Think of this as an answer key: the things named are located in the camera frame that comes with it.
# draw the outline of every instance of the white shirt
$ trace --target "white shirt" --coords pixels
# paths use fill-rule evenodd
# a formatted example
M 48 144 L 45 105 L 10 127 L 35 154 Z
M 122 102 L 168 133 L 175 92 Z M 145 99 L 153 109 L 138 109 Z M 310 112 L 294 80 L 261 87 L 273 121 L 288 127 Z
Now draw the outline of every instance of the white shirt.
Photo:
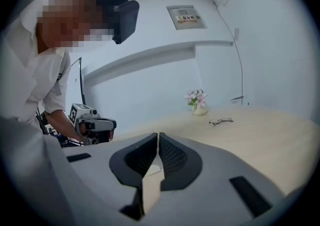
M 71 68 L 65 48 L 48 49 L 38 54 L 37 18 L 47 2 L 34 0 L 6 29 L 1 48 L 4 56 L 0 61 L 1 115 L 19 118 L 38 129 L 35 116 L 40 101 L 43 100 L 48 113 L 65 110 Z

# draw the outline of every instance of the potted flower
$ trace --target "potted flower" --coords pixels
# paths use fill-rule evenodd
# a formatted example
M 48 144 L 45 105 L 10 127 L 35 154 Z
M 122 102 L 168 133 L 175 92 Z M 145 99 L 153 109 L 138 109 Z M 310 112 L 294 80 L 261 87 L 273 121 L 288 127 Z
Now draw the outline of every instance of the potted flower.
M 184 99 L 189 106 L 192 106 L 193 115 L 204 115 L 208 112 L 206 96 L 207 94 L 203 90 L 188 91 L 185 94 Z

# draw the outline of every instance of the light wood tabletop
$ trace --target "light wood tabletop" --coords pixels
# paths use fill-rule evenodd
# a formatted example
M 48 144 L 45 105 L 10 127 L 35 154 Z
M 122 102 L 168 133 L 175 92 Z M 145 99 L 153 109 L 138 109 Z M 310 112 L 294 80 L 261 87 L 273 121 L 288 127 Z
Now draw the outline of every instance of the light wood tabletop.
M 234 122 L 209 125 L 231 117 Z M 203 116 L 190 111 L 160 118 L 114 141 L 164 132 L 219 147 L 240 157 L 272 180 L 287 195 L 305 184 L 319 159 L 320 127 L 292 114 L 262 108 L 210 108 Z

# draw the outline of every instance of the man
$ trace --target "man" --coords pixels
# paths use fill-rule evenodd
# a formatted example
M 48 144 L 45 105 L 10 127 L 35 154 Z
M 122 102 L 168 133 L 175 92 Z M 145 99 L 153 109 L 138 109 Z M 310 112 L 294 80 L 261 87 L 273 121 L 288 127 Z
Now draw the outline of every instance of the man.
M 107 29 L 110 9 L 127 1 L 31 2 L 4 32 L 3 64 L 13 75 L 6 80 L 10 86 L 5 87 L 4 115 L 40 129 L 35 115 L 38 103 L 43 101 L 49 124 L 60 134 L 83 141 L 64 113 L 71 67 L 66 47 L 84 41 L 92 30 Z

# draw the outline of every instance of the white vase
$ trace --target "white vase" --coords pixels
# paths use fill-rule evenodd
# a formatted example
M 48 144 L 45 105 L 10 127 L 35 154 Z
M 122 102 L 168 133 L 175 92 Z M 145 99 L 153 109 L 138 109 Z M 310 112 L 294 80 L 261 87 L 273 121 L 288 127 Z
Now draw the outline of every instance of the white vase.
M 202 116 L 202 115 L 204 115 L 204 114 L 207 114 L 207 112 L 208 112 L 208 107 L 199 107 L 199 108 L 197 108 L 197 106 L 193 106 L 192 107 L 192 114 L 193 115 L 197 115 L 197 116 Z

